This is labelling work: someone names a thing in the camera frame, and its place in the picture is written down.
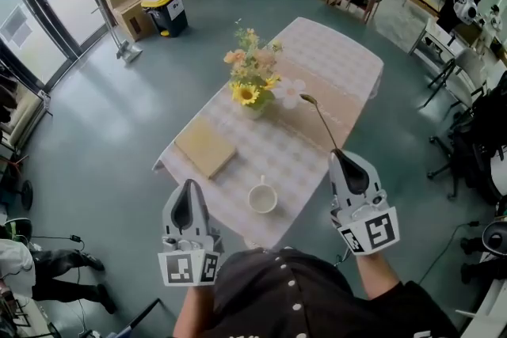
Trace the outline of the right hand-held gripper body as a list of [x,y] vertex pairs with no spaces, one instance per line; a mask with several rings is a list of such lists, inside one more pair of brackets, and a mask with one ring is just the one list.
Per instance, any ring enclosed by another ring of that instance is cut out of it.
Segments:
[[400,240],[395,207],[387,203],[387,193],[379,191],[355,207],[334,207],[334,228],[355,256],[377,253]]

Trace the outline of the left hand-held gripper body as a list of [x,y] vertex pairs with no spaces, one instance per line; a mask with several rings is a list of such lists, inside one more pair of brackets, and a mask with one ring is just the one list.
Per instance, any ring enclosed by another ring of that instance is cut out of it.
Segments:
[[215,284],[223,253],[219,234],[182,237],[162,235],[158,262],[166,287],[206,287]]

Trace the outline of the white cup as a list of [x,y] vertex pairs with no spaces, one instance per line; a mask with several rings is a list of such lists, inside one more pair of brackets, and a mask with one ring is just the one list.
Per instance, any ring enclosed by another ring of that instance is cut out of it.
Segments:
[[247,203],[258,214],[268,214],[277,205],[278,195],[273,186],[266,182],[266,176],[261,175],[260,183],[249,191]]

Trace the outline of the small gold spoon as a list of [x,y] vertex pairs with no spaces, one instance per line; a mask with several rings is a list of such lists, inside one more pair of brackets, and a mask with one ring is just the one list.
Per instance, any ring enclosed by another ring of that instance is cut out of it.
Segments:
[[327,125],[327,123],[326,123],[326,121],[325,121],[325,119],[324,119],[324,117],[323,117],[323,115],[322,115],[322,113],[321,113],[321,111],[320,111],[320,109],[319,109],[319,106],[318,106],[318,102],[317,102],[317,100],[316,100],[314,97],[312,97],[311,95],[306,94],[306,93],[302,93],[302,94],[300,94],[299,96],[300,96],[300,98],[301,98],[302,100],[304,100],[304,101],[306,101],[306,102],[308,102],[308,103],[312,104],[312,105],[315,107],[315,110],[316,110],[316,112],[318,113],[318,116],[320,117],[320,119],[321,119],[321,121],[322,121],[322,123],[323,123],[323,125],[324,125],[324,127],[325,127],[325,129],[326,129],[326,131],[327,131],[327,134],[329,135],[329,137],[330,137],[330,139],[331,139],[331,141],[332,141],[332,143],[333,143],[333,145],[334,145],[334,149],[335,149],[335,150],[338,150],[337,144],[336,144],[336,142],[335,142],[335,140],[334,140],[334,137],[333,137],[333,135],[332,135],[332,133],[331,133],[331,131],[330,131],[330,128],[329,128],[329,126]]

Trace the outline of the person's left forearm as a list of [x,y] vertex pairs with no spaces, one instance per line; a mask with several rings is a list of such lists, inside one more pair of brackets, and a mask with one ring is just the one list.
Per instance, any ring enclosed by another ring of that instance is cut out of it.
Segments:
[[214,289],[212,286],[190,287],[174,329],[174,338],[198,338],[213,317]]

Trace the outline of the person's right forearm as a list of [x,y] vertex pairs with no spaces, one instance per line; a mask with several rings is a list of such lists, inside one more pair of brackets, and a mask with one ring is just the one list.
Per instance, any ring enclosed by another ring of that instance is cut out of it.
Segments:
[[400,279],[381,253],[356,256],[356,264],[365,294],[370,300],[392,290]]

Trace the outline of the beige table runner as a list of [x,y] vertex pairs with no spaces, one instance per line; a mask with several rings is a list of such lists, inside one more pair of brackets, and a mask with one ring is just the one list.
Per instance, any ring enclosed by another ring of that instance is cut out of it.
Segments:
[[[306,83],[305,93],[317,100],[337,147],[342,148],[358,120],[365,101],[286,57],[277,59],[276,72],[280,75],[280,80],[301,79]],[[289,131],[325,152],[334,148],[315,107],[304,100],[301,100],[294,109],[286,109],[275,99],[269,106],[267,117],[278,121]]]

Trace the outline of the pink checked tablecloth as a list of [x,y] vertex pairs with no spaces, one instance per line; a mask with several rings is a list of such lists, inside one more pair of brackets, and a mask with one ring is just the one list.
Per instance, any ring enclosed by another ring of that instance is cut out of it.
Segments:
[[[363,45],[325,25],[299,17],[277,36],[283,43],[279,57],[315,72],[367,103],[383,72],[383,60]],[[289,131],[267,117],[251,120],[232,101],[223,86],[197,113],[236,148],[234,157],[213,178],[206,178],[171,143],[154,164],[176,182],[196,180],[212,217],[245,240],[262,247],[276,245],[307,205],[328,172],[329,151]],[[247,203],[249,191],[261,175],[278,195],[276,208],[258,214]]]

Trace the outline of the tan hardcover book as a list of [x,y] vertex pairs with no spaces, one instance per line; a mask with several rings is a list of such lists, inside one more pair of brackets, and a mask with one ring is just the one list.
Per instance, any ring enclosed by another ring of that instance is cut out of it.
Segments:
[[235,155],[235,146],[204,117],[197,117],[175,138],[179,150],[208,179]]

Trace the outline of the person's black buttoned garment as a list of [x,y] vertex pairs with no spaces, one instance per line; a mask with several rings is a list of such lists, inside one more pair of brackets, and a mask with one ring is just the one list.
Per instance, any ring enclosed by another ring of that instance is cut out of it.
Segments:
[[460,338],[415,282],[358,298],[332,264],[292,247],[235,253],[212,287],[213,317],[198,338]]

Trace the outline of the white flower-shaped coaster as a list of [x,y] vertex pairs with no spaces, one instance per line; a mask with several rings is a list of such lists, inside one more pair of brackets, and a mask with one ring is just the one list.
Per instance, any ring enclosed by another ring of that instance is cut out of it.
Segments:
[[301,79],[282,78],[272,90],[275,99],[286,109],[294,109],[302,100],[306,83]]

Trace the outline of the black office chair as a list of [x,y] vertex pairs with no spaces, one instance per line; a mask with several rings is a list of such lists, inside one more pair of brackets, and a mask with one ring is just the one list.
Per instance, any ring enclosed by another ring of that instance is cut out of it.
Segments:
[[432,180],[445,171],[450,172],[450,200],[457,198],[459,182],[463,180],[488,204],[507,201],[507,197],[499,199],[490,176],[490,159],[507,146],[507,70],[495,87],[454,120],[448,131],[448,142],[437,136],[430,137],[429,142],[440,147],[447,163],[428,172],[427,177]]

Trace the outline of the dark dome-shaped device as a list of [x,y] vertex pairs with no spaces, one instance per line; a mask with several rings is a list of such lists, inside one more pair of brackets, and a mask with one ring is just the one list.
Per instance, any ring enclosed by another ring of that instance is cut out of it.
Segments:
[[507,256],[507,222],[490,223],[482,232],[482,243],[488,252]]

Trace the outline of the white black-striped robot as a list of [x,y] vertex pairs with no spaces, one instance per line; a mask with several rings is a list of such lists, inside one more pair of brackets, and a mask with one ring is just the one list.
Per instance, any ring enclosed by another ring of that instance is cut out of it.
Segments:
[[507,146],[490,159],[490,176],[499,199],[507,197]]

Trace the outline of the black round stand base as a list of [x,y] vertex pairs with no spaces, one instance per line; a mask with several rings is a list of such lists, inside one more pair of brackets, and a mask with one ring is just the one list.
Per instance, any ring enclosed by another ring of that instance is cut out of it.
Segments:
[[26,210],[29,211],[32,207],[33,202],[33,188],[32,183],[29,180],[25,180],[21,186],[21,190],[19,191],[19,195],[21,196],[21,205]]

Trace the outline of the grey chair with black legs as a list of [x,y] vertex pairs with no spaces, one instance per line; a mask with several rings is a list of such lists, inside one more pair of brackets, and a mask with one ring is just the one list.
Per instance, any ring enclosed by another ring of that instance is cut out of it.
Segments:
[[418,107],[419,110],[427,107],[443,91],[449,93],[454,100],[448,110],[458,106],[470,108],[475,98],[486,93],[486,79],[482,73],[484,64],[471,48],[466,47],[446,60],[437,57],[426,46],[417,47],[414,54],[424,62],[432,75],[427,85],[431,93]]

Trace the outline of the pink and peach flower bouquet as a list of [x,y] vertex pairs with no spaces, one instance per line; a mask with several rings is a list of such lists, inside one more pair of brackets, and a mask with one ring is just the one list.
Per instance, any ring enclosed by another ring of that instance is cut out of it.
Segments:
[[238,41],[235,50],[228,51],[223,61],[230,67],[230,79],[237,83],[276,81],[277,57],[283,43],[275,38],[263,40],[253,28],[239,27],[234,33]]

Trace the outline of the grey floor mop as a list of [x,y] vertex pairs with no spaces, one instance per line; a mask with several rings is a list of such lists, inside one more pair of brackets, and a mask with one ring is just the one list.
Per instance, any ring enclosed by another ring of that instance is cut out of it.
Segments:
[[143,50],[131,43],[127,40],[120,40],[118,35],[116,34],[115,29],[113,28],[111,19],[108,15],[108,9],[102,0],[96,0],[98,4],[98,8],[101,12],[102,17],[105,20],[106,27],[114,44],[116,45],[116,58],[118,60],[122,59],[126,64],[131,63],[135,59],[137,59]]

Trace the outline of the cardboard box with dark print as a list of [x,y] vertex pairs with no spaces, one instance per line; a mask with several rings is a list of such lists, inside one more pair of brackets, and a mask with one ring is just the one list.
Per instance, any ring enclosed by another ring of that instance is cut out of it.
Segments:
[[155,34],[154,23],[151,17],[143,11],[141,1],[134,2],[129,6],[122,5],[114,8],[112,15],[124,33],[135,42]]

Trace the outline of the dark bin with yellow lid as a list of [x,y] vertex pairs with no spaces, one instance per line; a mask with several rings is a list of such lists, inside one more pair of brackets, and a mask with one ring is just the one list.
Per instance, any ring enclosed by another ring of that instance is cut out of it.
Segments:
[[142,0],[140,5],[160,36],[178,37],[188,27],[183,0]]

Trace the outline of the glass door with black frame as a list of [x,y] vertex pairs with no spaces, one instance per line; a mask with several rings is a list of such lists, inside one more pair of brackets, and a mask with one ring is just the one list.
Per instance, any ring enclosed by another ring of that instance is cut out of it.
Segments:
[[0,55],[37,90],[50,91],[108,31],[103,0],[0,0]]

